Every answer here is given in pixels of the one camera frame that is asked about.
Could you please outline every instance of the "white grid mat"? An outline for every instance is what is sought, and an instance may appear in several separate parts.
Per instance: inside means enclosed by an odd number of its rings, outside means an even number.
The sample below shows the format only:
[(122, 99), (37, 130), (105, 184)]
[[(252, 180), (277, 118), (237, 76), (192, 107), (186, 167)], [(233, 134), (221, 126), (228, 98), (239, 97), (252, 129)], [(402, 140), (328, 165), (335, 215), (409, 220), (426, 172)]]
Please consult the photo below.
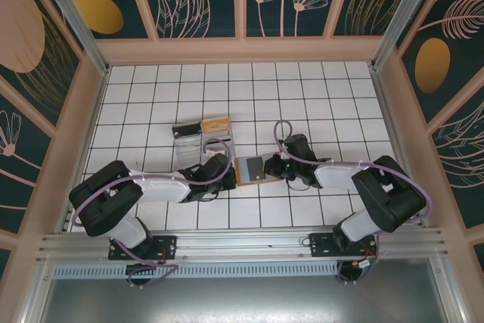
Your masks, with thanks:
[[(281, 118), (318, 158), (393, 156), (365, 62), (124, 66), (111, 70), (83, 178), (116, 159), (144, 172), (176, 170), (172, 124), (226, 114), (238, 157), (276, 151), (272, 128)], [(334, 225), (361, 208), (347, 191), (274, 182), (212, 202), (141, 203), (131, 213), (163, 230)]]

